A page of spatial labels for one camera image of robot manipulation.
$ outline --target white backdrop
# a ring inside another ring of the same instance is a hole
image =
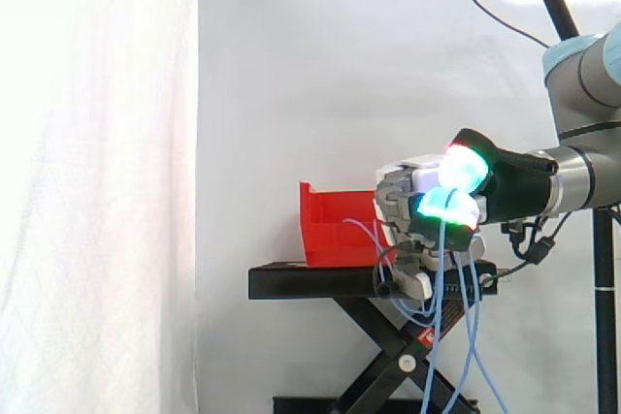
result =
[[[0,412],[188,414],[196,0],[0,0]]]
[[[542,4],[482,1],[556,41]],[[619,0],[573,6],[583,32],[621,19]],[[339,394],[376,352],[329,301],[246,299],[248,268],[303,257],[298,181],[371,189],[377,167],[466,126],[515,150],[555,145],[542,49],[469,0],[200,0],[200,16],[200,397],[206,413],[268,414],[274,395]],[[484,233],[487,259],[516,263],[498,227]],[[595,410],[590,244],[581,213],[485,300],[479,347],[513,413]],[[442,346],[455,381],[464,339]],[[471,374],[466,394],[499,412]]]

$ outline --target blue cable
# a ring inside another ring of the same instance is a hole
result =
[[[459,254],[455,254],[455,258],[457,261],[457,273],[459,274],[459,286],[462,294],[462,302],[464,303],[464,312],[466,315],[470,313],[470,302],[468,300],[468,296],[466,294],[466,278],[464,277],[464,270],[462,268],[462,261]],[[476,337],[478,335],[478,323],[480,317],[480,295],[478,286],[476,286],[476,281],[473,283],[474,287],[474,325],[471,327],[469,324],[470,317],[466,320],[466,327],[468,332],[468,340],[470,341],[470,347],[468,348],[468,355],[466,356],[466,362],[464,363],[464,369],[462,370],[462,376],[459,379],[459,383],[457,384],[457,388],[453,392],[453,395],[450,397],[450,400],[446,404],[446,407],[442,411],[442,414],[450,413],[450,410],[453,408],[455,403],[457,402],[457,398],[461,395],[464,390],[464,385],[466,383],[466,379],[468,378],[468,372],[470,370],[470,365],[473,359],[474,352],[476,351]]]
[[[346,218],[346,219],[343,220],[343,223],[352,223],[352,224],[356,225],[358,228],[360,228],[362,231],[364,231],[369,236],[369,238],[371,238],[371,240],[374,242],[374,244],[376,245],[377,256],[379,256],[381,254],[381,252],[383,251],[383,246],[379,242],[379,233],[377,231],[377,223],[375,221],[374,221],[374,231],[373,232],[371,232],[364,223],[359,222],[358,220],[355,220],[353,218]],[[390,263],[390,261],[386,260],[386,264],[388,265],[388,268],[392,271],[392,264]],[[386,281],[386,277],[385,277],[384,269],[381,266],[381,264],[379,265],[378,271],[379,271],[379,278],[380,278],[381,282],[384,283]],[[433,327],[435,325],[435,321],[434,320],[432,320],[432,322],[429,322],[429,323],[420,322],[419,320],[415,319],[414,317],[412,317],[409,314],[409,313],[411,313],[411,314],[415,314],[415,315],[419,315],[419,316],[423,316],[423,317],[431,317],[436,312],[435,302],[434,302],[434,304],[432,305],[432,307],[430,309],[425,309],[424,308],[424,303],[423,303],[422,304],[423,305],[423,310],[420,310],[420,309],[412,309],[412,308],[410,308],[408,305],[406,305],[406,303],[404,302],[403,299],[389,300],[389,301],[410,322],[413,322],[414,324],[419,325],[419,326],[424,327],[424,328]]]
[[[381,243],[379,242],[378,239],[378,232],[377,232],[377,224],[374,222],[374,230],[375,230],[375,234],[372,233],[363,223],[351,219],[351,218],[347,218],[345,219],[343,222],[345,223],[353,223],[354,225],[357,225],[358,227],[360,227],[374,242],[374,244],[376,245],[376,251],[377,251],[377,255],[379,256],[379,254],[381,254],[381,251],[383,250],[383,247],[381,245]],[[438,253],[438,258],[439,258],[439,268],[438,268],[438,272],[436,274],[436,290],[437,293],[434,296],[434,300],[433,300],[433,304],[432,304],[432,308],[433,311],[435,311],[435,309],[437,308],[441,308],[441,303],[443,301],[443,292],[444,292],[444,260],[443,260],[443,256],[444,256],[444,246],[445,246],[445,233],[446,233],[446,224],[445,222],[442,221],[441,226],[440,226],[440,240],[439,240],[439,253]],[[470,272],[471,272],[471,277],[473,280],[473,285],[475,285],[478,282],[478,275],[476,273],[476,268],[474,266],[474,260],[473,260],[473,256],[471,251],[468,251],[468,256],[469,256],[469,261],[470,261]],[[448,404],[446,405],[446,407],[444,408],[444,411],[442,413],[449,413],[450,409],[452,409],[452,407],[454,406],[457,397],[459,397],[461,391],[464,388],[464,384],[466,382],[466,378],[468,377],[468,372],[470,369],[470,365],[472,362],[472,356],[474,356],[474,359],[476,360],[476,363],[478,365],[478,367],[481,370],[481,373],[483,374],[483,377],[485,378],[485,381],[487,382],[487,384],[489,385],[490,389],[492,390],[494,397],[496,398],[496,401],[498,402],[498,404],[501,406],[501,409],[503,411],[503,414],[508,414],[508,408],[507,405],[505,404],[503,398],[501,397],[501,394],[498,390],[498,388],[496,387],[496,384],[494,383],[494,381],[492,380],[492,377],[490,376],[489,372],[487,371],[487,368],[485,367],[483,361],[481,360],[480,355],[478,354],[478,351],[476,350],[476,337],[478,334],[478,326],[479,326],[479,320],[480,320],[480,293],[479,293],[479,288],[478,286],[474,286],[474,325],[471,325],[471,319],[470,319],[470,304],[468,302],[468,296],[466,295],[466,279],[464,277],[464,271],[461,267],[461,260],[458,258],[459,263],[458,263],[458,274],[459,274],[459,280],[460,280],[460,287],[461,287],[461,294],[462,294],[462,300],[464,301],[464,310],[465,310],[465,317],[466,317],[466,326],[467,326],[467,334],[468,334],[468,340],[470,342],[470,347],[469,347],[469,351],[468,351],[468,355],[466,357],[466,363],[464,366],[464,370],[462,372],[462,377],[459,381],[459,384],[455,390],[455,392],[453,393],[453,395],[451,396],[451,399],[449,400]],[[388,265],[388,268],[390,270],[392,270],[392,264],[390,263],[390,261],[386,261],[386,264]],[[379,267],[379,275],[380,275],[380,279],[382,281],[382,283],[385,281],[385,274],[384,274],[384,270],[383,267],[380,264]],[[437,365],[437,357],[438,357],[438,352],[439,352],[439,346],[440,346],[440,336],[441,336],[441,316],[438,313],[438,315],[436,315],[434,317],[434,319],[432,320],[432,322],[430,323],[423,323],[423,322],[419,322],[418,320],[416,320],[414,317],[412,317],[411,315],[408,315],[408,311],[415,313],[415,314],[419,314],[419,315],[426,315],[429,316],[431,313],[433,313],[432,309],[430,309],[429,311],[420,311],[420,310],[415,310],[415,309],[411,309],[409,308],[405,303],[404,300],[389,300],[391,301],[391,303],[395,306],[395,308],[397,310],[399,310],[399,312],[409,321],[421,326],[421,327],[425,327],[425,328],[430,328],[430,327],[434,327],[434,347],[432,349],[432,355],[431,355],[431,362],[430,362],[430,366],[429,366],[429,372],[427,373],[427,380],[425,383],[425,394],[424,394],[424,398],[423,398],[423,404],[422,404],[422,408],[421,408],[421,414],[426,414],[427,413],[427,409],[429,407],[429,402],[430,402],[430,398],[431,398],[431,388],[432,388],[432,381],[433,381],[433,373],[435,371],[436,365]]]
[[[469,312],[470,304],[468,302],[468,297],[466,296],[466,279],[464,278],[464,272],[461,268],[461,261],[460,261],[458,264],[457,271],[459,274],[459,284],[462,290],[462,300],[464,302],[464,310],[466,311],[466,314],[465,314],[466,327],[468,329],[468,340],[470,341],[470,348],[468,351],[468,356],[466,358],[466,364],[464,365],[464,371],[462,372],[462,378],[460,379],[459,384],[457,388],[455,389],[455,393],[453,393],[453,396],[449,400],[448,404],[446,405],[446,408],[444,409],[442,413],[450,412],[450,409],[454,406],[457,397],[462,392],[464,388],[464,384],[466,382],[466,378],[468,376],[468,370],[470,368],[472,356],[474,356],[474,359],[476,360],[476,363],[478,367],[480,368],[481,373],[483,374],[483,377],[485,377],[485,381],[487,382],[490,389],[494,393],[494,397],[496,398],[496,401],[501,406],[501,410],[503,411],[504,414],[508,414],[507,405],[505,404],[505,401],[503,400],[498,388],[496,387],[496,384],[492,380],[491,375],[487,371],[485,364],[481,360],[481,357],[478,354],[478,351],[476,350],[476,336],[478,333],[478,320],[480,316],[480,293],[479,293],[478,286],[475,285],[478,281],[478,275],[476,273],[476,267],[474,266],[473,256],[470,250],[468,251],[468,259],[470,261],[470,273],[471,273],[471,277],[472,277],[473,285],[474,285],[474,326],[471,327],[470,312]]]
[[[434,347],[431,350],[431,361],[429,363],[429,371],[427,372],[427,381],[425,382],[425,394],[423,396],[423,403],[420,409],[421,414],[427,414],[429,408],[429,401],[431,399],[432,384],[434,381],[434,372],[436,370],[436,364],[438,362],[438,353],[440,349],[440,337],[441,337],[441,312],[442,301],[444,299],[444,243],[446,237],[446,222],[444,220],[440,223],[440,239],[438,241],[438,271],[436,272],[436,309],[438,310],[436,315],[436,326],[434,327]]]
[[[471,276],[473,278],[473,283],[476,283],[476,281],[478,280],[478,275],[476,274],[476,268],[474,267],[473,255],[470,252],[470,250],[468,251],[468,260],[470,261],[470,273],[471,273]],[[474,289],[475,289],[475,292],[478,293],[478,287],[475,286]],[[470,326],[470,315],[468,313],[466,313],[466,325],[468,325],[468,327]],[[478,354],[478,351],[476,351],[476,348],[474,349],[474,358],[476,360],[478,368],[480,368],[481,373],[483,374],[483,377],[485,377],[485,381],[487,382],[487,385],[489,385],[489,388],[494,393],[494,397],[496,398],[496,401],[501,406],[501,410],[503,411],[503,414],[508,414],[507,405],[505,404],[505,401],[503,400],[503,397],[501,396],[500,391],[496,387],[496,384],[492,380],[491,375],[487,371],[487,368],[485,367],[485,364],[481,360],[481,357]]]

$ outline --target green light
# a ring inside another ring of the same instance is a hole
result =
[[[472,230],[476,228],[480,215],[478,204],[469,194],[443,186],[423,196],[418,212],[426,217],[437,217],[446,223],[468,225]]]
[[[438,180],[444,188],[456,188],[472,193],[489,174],[487,162],[464,145],[450,146],[438,168]]]

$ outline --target red storage bin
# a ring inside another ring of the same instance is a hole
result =
[[[309,267],[368,267],[377,261],[376,246],[357,225],[358,220],[371,232],[377,222],[379,241],[386,239],[376,220],[373,191],[314,192],[309,183],[300,183],[300,224]]]

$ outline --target black table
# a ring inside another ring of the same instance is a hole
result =
[[[496,266],[476,263],[479,276],[495,275]],[[466,273],[467,289],[474,288]],[[464,316],[456,271],[445,274],[441,337]],[[481,289],[481,296],[498,294],[498,283]],[[380,353],[369,363],[339,399],[274,397],[274,414],[412,414],[419,412],[420,400],[390,399],[404,380],[424,389],[432,350],[433,329],[407,322],[396,328],[370,301],[375,297],[373,268],[310,269],[304,263],[273,263],[248,272],[251,300],[332,299],[377,344]],[[435,371],[431,413],[441,413],[455,387]],[[453,414],[478,413],[475,401],[457,398]]]

